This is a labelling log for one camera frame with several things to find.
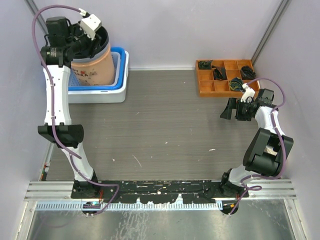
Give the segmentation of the grey plastic bucket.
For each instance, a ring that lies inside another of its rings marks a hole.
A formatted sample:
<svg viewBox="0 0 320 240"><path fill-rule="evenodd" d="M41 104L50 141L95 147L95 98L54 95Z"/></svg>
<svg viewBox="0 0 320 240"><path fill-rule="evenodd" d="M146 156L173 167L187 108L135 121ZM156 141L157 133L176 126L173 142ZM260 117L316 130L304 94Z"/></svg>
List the grey plastic bucket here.
<svg viewBox="0 0 320 240"><path fill-rule="evenodd" d="M95 51L95 54L93 57L90 57L89 51L86 50L81 53L77 53L74 58L73 62L75 63L87 63L92 62L100 58L104 53L107 52L108 47L110 46L110 40L107 37L106 39L103 39L98 47L98 49Z"/></svg>

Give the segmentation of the orange plastic bucket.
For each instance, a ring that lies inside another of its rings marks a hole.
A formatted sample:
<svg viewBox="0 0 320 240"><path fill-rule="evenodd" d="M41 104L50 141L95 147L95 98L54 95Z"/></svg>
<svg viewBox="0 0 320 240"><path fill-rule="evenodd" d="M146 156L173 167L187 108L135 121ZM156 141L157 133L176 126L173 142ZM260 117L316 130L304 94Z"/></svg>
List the orange plastic bucket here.
<svg viewBox="0 0 320 240"><path fill-rule="evenodd" d="M115 65L111 45L97 60L91 62L71 62L71 69L81 86L109 86L115 81Z"/></svg>

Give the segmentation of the black plastic bucket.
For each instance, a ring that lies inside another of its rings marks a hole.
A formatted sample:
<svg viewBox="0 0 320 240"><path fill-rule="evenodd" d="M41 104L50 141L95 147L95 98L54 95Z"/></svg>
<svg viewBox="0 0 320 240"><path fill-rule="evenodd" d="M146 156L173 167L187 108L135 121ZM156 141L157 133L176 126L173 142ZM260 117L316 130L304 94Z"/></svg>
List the black plastic bucket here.
<svg viewBox="0 0 320 240"><path fill-rule="evenodd" d="M107 30L103 26L101 26L97 30L96 36L100 40L96 53L100 53L109 43L109 34Z"/></svg>

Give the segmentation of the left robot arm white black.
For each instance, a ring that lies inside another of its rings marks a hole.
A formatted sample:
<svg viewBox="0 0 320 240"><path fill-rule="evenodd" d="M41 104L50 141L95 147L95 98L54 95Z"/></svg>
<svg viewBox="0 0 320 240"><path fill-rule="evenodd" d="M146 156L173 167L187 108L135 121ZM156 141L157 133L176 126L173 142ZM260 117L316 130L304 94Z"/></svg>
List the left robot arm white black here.
<svg viewBox="0 0 320 240"><path fill-rule="evenodd" d="M100 185L94 169L86 157L84 128L73 124L69 110L69 78L71 63L77 55L94 57L101 42L97 31L102 22L93 14L71 24L66 17L51 17L40 60L46 82L46 115L38 133L56 144L67 157L74 173L73 191L95 198Z"/></svg>

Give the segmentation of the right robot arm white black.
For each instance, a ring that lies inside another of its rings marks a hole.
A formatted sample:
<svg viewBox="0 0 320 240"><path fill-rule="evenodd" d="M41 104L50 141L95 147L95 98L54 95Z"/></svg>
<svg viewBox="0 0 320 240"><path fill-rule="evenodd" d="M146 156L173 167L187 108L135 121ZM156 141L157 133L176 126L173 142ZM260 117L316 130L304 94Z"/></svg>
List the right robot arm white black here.
<svg viewBox="0 0 320 240"><path fill-rule="evenodd" d="M245 185L255 179L279 178L294 140L281 130L278 121L279 108L273 104L274 92L260 89L257 97L244 92L241 98L230 97L221 113L222 119L251 121L255 119L258 130L247 148L242 164L224 172L219 191L225 197L242 194Z"/></svg>

